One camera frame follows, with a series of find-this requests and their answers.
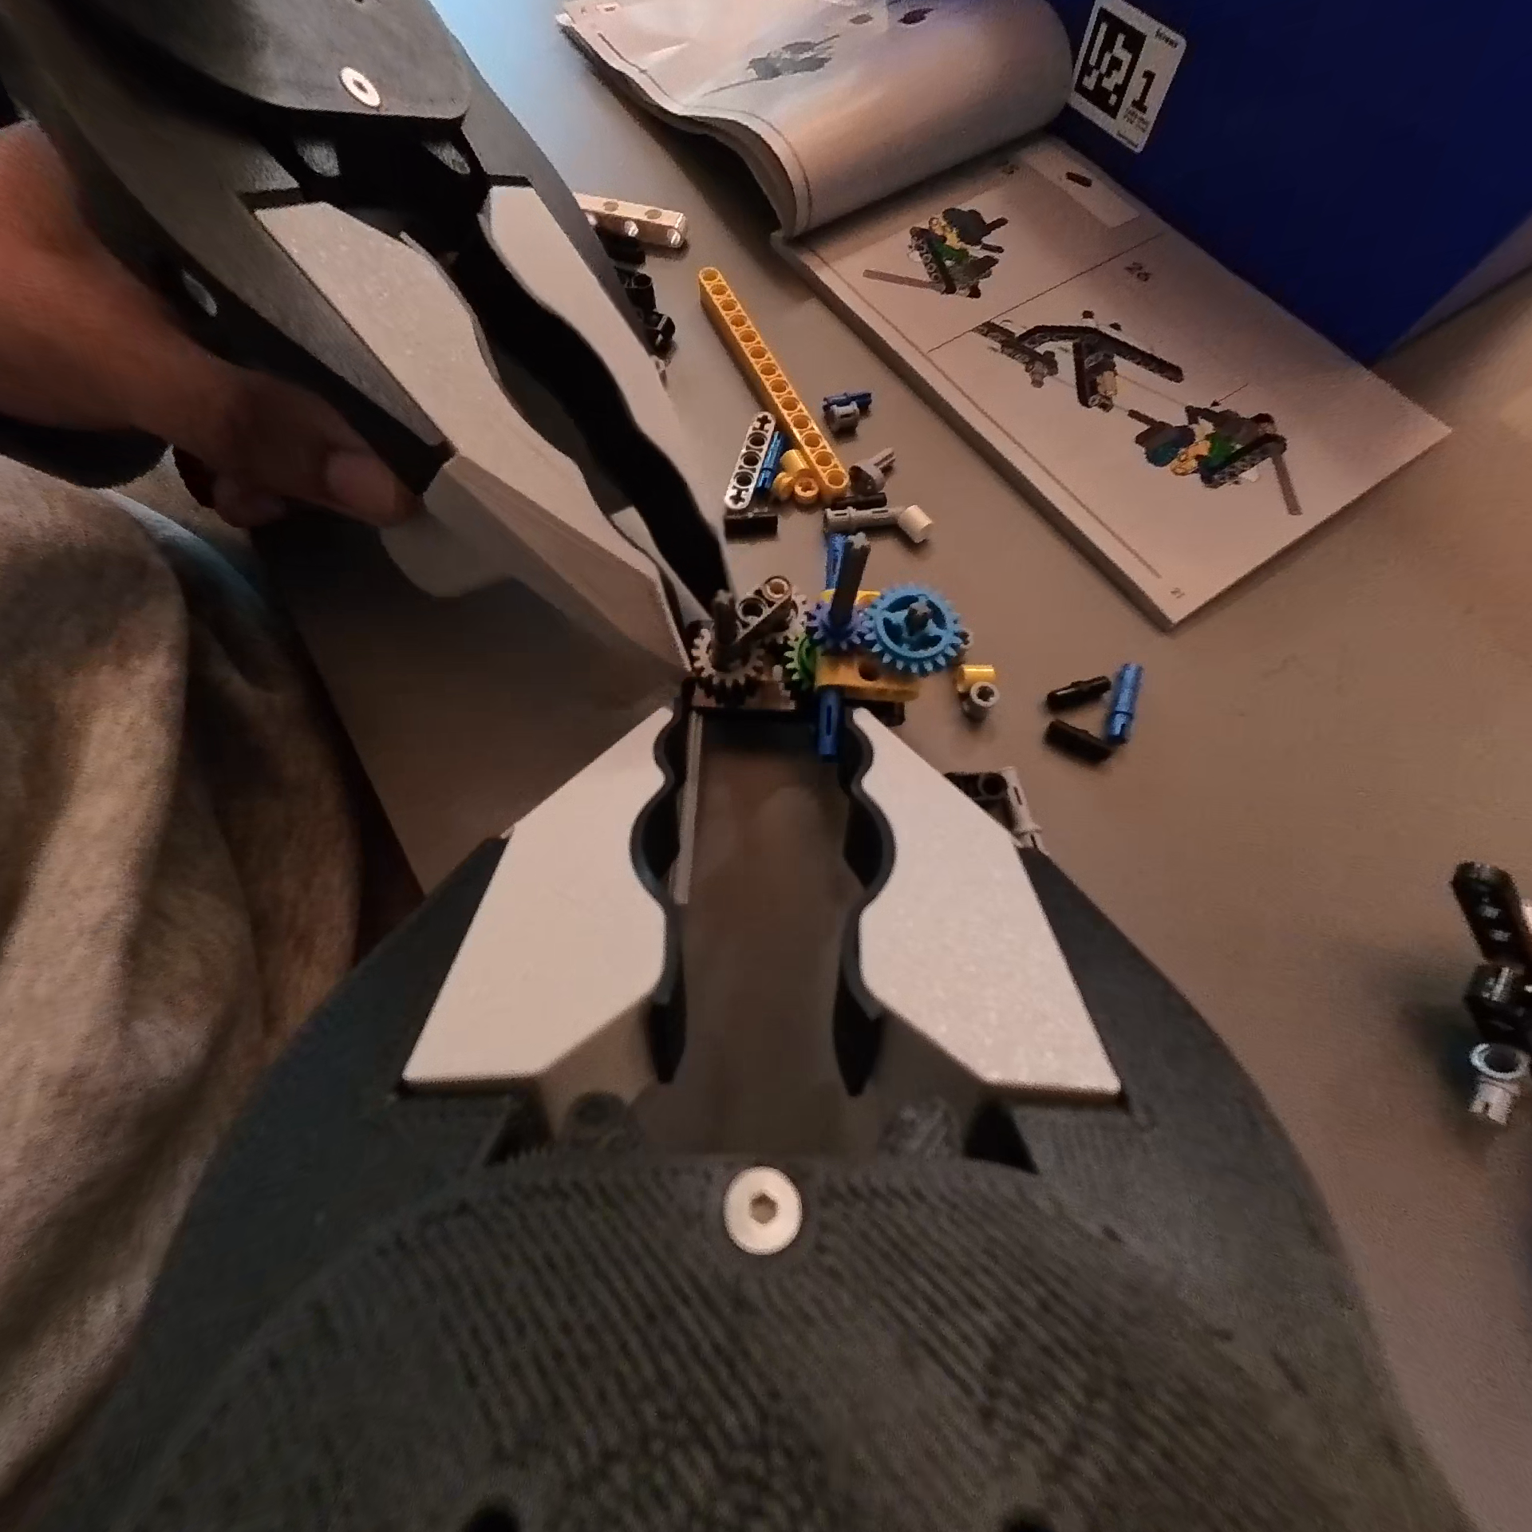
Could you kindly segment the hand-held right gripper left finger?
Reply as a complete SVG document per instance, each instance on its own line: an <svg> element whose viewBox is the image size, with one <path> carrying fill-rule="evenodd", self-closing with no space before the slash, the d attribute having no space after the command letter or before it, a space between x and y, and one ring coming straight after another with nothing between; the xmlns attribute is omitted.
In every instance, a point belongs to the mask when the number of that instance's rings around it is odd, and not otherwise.
<svg viewBox="0 0 1532 1532"><path fill-rule="evenodd" d="M413 1096L577 1102L672 1084L688 1043L680 908L686 722L662 707L523 815L401 1073Z"/></svg>

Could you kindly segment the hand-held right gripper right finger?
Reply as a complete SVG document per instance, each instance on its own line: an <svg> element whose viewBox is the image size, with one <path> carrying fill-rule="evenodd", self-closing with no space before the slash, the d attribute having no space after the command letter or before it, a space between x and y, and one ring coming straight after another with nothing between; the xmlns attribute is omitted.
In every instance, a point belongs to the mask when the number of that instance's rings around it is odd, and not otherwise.
<svg viewBox="0 0 1532 1532"><path fill-rule="evenodd" d="M1119 1105L1013 837L875 717L846 719L840 765L858 883L835 995L848 1096Z"/></svg>

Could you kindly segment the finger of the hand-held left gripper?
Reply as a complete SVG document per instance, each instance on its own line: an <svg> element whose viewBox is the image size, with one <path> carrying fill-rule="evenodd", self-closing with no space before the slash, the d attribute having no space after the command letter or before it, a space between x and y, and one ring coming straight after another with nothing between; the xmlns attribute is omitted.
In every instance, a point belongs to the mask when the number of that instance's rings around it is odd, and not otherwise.
<svg viewBox="0 0 1532 1532"><path fill-rule="evenodd" d="M438 599L525 585L591 635L682 678L680 630L655 562L506 394L448 274L328 204L260 219L448 442L425 508L384 533L401 573Z"/></svg>
<svg viewBox="0 0 1532 1532"><path fill-rule="evenodd" d="M467 80L461 146L488 183L479 218L488 254L461 254L461 291L496 351L562 415L554 444L608 519L691 601L732 591L695 492L693 438L614 262L510 107L483 74Z"/></svg>

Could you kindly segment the lego gear assembly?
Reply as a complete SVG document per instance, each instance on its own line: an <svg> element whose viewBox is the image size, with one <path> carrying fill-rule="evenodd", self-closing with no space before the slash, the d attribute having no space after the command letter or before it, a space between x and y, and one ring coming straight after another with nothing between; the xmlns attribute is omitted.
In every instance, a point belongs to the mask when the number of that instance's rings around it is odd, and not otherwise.
<svg viewBox="0 0 1532 1532"><path fill-rule="evenodd" d="M945 593L854 589L852 575L868 575L868 542L864 531L833 531L821 587L771 577L690 628L690 767L701 763L705 719L804 724L815 757L835 761L852 709L900 726L931 680L962 670L972 639Z"/></svg>

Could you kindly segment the black lego connector pieces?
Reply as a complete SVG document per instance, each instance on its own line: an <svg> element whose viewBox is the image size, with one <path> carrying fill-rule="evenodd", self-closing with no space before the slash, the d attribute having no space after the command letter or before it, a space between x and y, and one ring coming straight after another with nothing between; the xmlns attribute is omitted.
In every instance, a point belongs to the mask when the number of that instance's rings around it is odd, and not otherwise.
<svg viewBox="0 0 1532 1532"><path fill-rule="evenodd" d="M651 355L668 359L676 349L676 320L661 308L655 279L647 270L618 264L624 295L637 312Z"/></svg>

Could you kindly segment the white lego beam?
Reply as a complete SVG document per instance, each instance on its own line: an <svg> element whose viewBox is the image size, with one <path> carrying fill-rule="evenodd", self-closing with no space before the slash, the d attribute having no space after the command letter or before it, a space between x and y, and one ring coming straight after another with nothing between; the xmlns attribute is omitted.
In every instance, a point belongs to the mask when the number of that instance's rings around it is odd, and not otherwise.
<svg viewBox="0 0 1532 1532"><path fill-rule="evenodd" d="M647 202L575 194L587 223L606 239L680 254L690 247L690 219Z"/></svg>

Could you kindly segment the long yellow lego beam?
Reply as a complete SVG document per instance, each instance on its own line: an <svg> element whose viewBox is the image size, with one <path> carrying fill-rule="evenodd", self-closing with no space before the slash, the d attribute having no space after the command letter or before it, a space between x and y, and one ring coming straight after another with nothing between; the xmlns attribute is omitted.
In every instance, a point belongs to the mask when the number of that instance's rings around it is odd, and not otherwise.
<svg viewBox="0 0 1532 1532"><path fill-rule="evenodd" d="M852 477L831 446L829 434L806 405L730 281L717 268L699 272L699 303L726 353L738 365L761 407L808 463L819 502L833 508L852 490Z"/></svg>

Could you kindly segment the short grey lego beam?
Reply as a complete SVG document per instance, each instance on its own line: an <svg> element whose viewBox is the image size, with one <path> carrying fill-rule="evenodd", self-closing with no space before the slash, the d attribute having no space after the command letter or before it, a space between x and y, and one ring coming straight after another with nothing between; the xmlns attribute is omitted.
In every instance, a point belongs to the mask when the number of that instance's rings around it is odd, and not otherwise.
<svg viewBox="0 0 1532 1532"><path fill-rule="evenodd" d="M726 486L722 502L726 513L742 513L751 508L775 442L777 419L773 413L759 413L742 440L740 455Z"/></svg>

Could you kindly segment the lego instruction booklet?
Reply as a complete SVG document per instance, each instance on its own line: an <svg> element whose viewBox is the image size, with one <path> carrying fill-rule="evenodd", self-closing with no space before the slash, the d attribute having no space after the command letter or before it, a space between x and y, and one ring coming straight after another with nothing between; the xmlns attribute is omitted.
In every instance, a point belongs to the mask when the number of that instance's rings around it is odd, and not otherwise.
<svg viewBox="0 0 1532 1532"><path fill-rule="evenodd" d="M1049 132L1053 5L566 5L606 84L734 150L775 245L1175 628L1450 440Z"/></svg>

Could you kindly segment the black lego beam with holes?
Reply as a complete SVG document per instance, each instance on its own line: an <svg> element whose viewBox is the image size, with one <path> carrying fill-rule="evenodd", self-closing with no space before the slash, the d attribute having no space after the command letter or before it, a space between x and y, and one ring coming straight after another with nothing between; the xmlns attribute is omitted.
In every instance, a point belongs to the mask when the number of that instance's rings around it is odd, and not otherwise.
<svg viewBox="0 0 1532 1532"><path fill-rule="evenodd" d="M1531 968L1531 914L1514 877L1483 862L1457 866L1452 893L1486 964Z"/></svg>

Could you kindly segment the black lego block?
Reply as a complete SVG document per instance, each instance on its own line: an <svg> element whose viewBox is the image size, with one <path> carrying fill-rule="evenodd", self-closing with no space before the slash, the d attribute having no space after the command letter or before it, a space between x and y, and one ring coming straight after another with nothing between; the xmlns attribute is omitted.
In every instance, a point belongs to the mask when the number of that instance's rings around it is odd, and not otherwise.
<svg viewBox="0 0 1532 1532"><path fill-rule="evenodd" d="M1465 991L1465 1009L1485 1043L1531 1053L1531 978L1525 968L1479 966Z"/></svg>

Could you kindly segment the light grey lego connector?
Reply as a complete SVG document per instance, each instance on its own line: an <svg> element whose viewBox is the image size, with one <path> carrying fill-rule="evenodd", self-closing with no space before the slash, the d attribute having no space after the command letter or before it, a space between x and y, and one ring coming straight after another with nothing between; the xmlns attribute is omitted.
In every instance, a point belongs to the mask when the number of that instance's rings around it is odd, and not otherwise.
<svg viewBox="0 0 1532 1532"><path fill-rule="evenodd" d="M1469 1113L1498 1129L1510 1127L1529 1086L1529 1053L1516 1045L1483 1043L1471 1051L1469 1063L1475 1073Z"/></svg>

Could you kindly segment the person's left hand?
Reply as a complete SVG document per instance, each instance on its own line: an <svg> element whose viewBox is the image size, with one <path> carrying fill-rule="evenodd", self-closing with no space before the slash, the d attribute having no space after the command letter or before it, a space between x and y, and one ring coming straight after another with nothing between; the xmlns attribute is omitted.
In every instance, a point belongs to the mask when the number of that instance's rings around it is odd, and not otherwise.
<svg viewBox="0 0 1532 1532"><path fill-rule="evenodd" d="M206 351L109 254L34 125L3 134L5 417L144 432L196 465L194 498L241 529L289 508L396 527L419 498L320 397Z"/></svg>

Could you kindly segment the black white marker tag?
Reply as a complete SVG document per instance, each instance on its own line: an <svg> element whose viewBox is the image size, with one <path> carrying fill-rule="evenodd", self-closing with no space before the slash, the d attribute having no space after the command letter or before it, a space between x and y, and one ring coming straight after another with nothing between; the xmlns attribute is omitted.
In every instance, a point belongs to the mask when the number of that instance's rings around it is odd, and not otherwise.
<svg viewBox="0 0 1532 1532"><path fill-rule="evenodd" d="M1071 107L1140 156L1189 51L1183 34L1140 5L1094 3L1076 53Z"/></svg>

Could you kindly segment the blue storage box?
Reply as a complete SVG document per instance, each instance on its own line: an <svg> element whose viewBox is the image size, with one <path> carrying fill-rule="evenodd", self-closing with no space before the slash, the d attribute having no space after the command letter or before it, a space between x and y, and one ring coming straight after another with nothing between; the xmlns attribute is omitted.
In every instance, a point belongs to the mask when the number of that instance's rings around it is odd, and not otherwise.
<svg viewBox="0 0 1532 1532"><path fill-rule="evenodd" d="M1189 55L1136 156L1061 136L1376 363L1529 274L1529 3L1146 3Z"/></svg>

